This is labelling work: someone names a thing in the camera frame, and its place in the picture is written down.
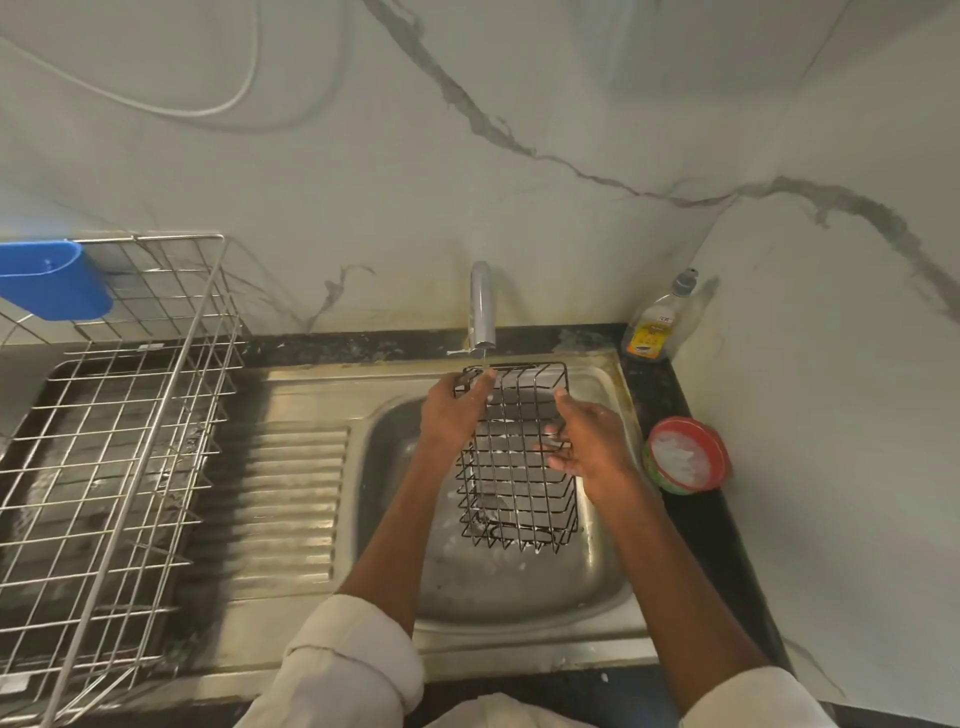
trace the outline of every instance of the dish drying rack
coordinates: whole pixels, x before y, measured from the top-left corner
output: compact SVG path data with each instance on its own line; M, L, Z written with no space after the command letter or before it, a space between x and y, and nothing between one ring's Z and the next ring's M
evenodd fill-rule
M14 343L78 342L3 433L0 460L0 723L43 728L176 669L160 649L172 576L189 563L191 501L209 487L220 397L242 366L223 235L77 242L104 274L106 316L0 311L0 358Z
M544 452L566 444L546 434L562 428L553 390L569 386L566 365L494 366L496 383L473 437L457 460L463 481L463 535L475 546L516 544L539 553L554 553L569 543L579 527L576 478L547 467ZM455 394L468 391L483 367L464 369Z

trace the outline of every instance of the marble wall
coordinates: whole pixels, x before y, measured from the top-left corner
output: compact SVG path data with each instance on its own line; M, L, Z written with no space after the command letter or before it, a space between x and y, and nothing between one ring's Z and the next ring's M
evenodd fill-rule
M868 56L849 49L909 28ZM800 679L960 725L960 7L852 3L695 264L675 362Z
M261 52L235 109L173 119L0 41L0 234L227 233L256 331L463 326L475 259L502 325L624 320L748 179L844 6L11 0L6 38L149 104L226 100L248 7Z

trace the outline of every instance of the plastic container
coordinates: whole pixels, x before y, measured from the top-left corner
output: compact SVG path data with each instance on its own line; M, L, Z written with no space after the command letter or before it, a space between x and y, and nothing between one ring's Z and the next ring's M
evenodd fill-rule
M679 496L719 488L732 472L720 435L689 417L668 417L654 425L641 459L657 485Z
M623 335L623 351L626 354L640 361L662 361L666 358L667 340L680 322L699 275L696 269L687 268L673 279L668 293L639 310Z
M88 321L113 306L80 243L0 243L0 296L46 321Z

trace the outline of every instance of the black granite countertop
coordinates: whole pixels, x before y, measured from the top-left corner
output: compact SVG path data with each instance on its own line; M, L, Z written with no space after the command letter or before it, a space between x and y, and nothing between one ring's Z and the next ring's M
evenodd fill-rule
M499 328L496 350L498 354L523 355L617 348L623 330L622 324ZM464 336L462 330L443 329L254 337L246 347L244 362L260 367L446 358L448 351L463 347ZM689 415L669 362L648 364L621 356L620 365L644 436L665 417ZM789 668L723 494L663 494L663 498L673 522L733 614L775 665ZM679 719L660 667L644 666L432 683L405 725L425 725L457 703L489 692L505 692L598 728L676 726ZM228 728L247 705L180 706L139 714L135 724ZM117 713L92 716L78 724L112 728L131 721L129 714Z

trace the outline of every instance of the chrome faucet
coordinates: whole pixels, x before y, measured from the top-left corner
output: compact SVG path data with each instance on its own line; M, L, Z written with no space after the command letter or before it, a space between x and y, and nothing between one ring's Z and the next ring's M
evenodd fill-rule
M472 356L484 356L496 348L496 301L493 298L492 271L483 260L470 270L470 320L467 332L467 351Z

